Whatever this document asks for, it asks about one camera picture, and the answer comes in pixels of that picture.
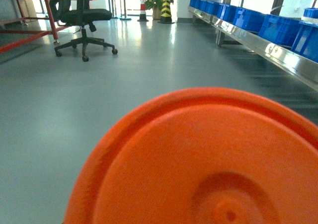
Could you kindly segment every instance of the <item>chair caster wheel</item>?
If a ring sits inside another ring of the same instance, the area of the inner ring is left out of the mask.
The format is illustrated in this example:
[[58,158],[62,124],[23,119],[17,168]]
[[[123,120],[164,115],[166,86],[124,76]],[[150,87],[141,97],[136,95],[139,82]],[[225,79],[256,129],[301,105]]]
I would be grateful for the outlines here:
[[88,62],[88,60],[89,60],[88,56],[86,56],[86,55],[83,56],[81,59],[83,59],[84,62]]

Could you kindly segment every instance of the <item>blue plastic bin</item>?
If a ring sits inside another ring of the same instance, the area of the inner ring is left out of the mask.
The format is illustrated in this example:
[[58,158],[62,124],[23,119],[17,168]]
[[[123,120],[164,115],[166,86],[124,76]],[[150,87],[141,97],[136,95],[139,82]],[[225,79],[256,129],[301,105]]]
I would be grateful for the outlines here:
[[232,23],[235,17],[235,13],[237,11],[237,7],[234,5],[229,4],[220,4],[220,9],[218,12],[218,18],[227,21],[229,23]]
[[318,24],[300,22],[292,51],[318,63]]
[[199,3],[199,10],[201,11],[205,11],[205,7],[207,6],[207,1],[206,0],[200,0],[200,3]]
[[318,18],[318,8],[306,8],[304,17]]
[[207,1],[207,6],[205,7],[205,12],[211,15],[218,15],[220,10],[220,3],[214,1]]
[[268,14],[258,35],[275,44],[291,47],[299,29],[299,20]]
[[244,8],[237,8],[233,24],[239,28],[258,33],[264,22],[265,14]]
[[198,9],[200,4],[200,0],[190,0],[190,6]]
[[190,6],[191,7],[194,8],[195,7],[195,3],[196,3],[196,0],[190,0]]

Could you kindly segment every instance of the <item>orange plastic lid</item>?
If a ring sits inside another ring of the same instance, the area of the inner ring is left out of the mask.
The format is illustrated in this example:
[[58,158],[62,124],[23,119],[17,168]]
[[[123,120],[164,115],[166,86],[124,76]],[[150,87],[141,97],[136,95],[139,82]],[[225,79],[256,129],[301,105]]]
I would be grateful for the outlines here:
[[138,107],[99,142],[65,224],[317,224],[318,127],[224,88]]

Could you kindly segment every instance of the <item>black office chair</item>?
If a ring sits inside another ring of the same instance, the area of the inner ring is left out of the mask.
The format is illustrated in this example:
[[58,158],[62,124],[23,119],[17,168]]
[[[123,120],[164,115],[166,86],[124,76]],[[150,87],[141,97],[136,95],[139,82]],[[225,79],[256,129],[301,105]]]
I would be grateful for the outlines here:
[[77,47],[77,44],[83,44],[82,47],[82,59],[84,62],[88,61],[88,56],[86,56],[86,46],[87,44],[98,44],[104,47],[112,47],[112,53],[117,54],[118,50],[115,46],[104,42],[104,39],[87,37],[85,25],[89,25],[91,32],[96,31],[96,27],[93,21],[97,20],[110,20],[112,14],[106,9],[89,9],[89,0],[77,0],[77,9],[70,10],[71,0],[50,0],[50,8],[55,21],[61,21],[66,24],[66,26],[81,26],[81,38],[73,39],[70,42],[56,46],[55,53],[57,57],[62,56],[59,49],[72,46]]

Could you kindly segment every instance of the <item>gray floor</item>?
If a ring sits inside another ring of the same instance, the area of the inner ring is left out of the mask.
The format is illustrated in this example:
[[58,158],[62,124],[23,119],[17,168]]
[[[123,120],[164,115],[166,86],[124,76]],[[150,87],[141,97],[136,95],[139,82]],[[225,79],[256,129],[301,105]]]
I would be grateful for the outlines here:
[[[241,89],[318,124],[317,92],[243,46],[217,48],[210,26],[136,20],[96,23],[94,34],[115,44],[117,56],[89,45],[88,63],[80,48],[57,58],[48,36],[0,55],[1,224],[60,224],[99,139],[130,110],[170,91]],[[59,35],[61,43],[73,37]]]

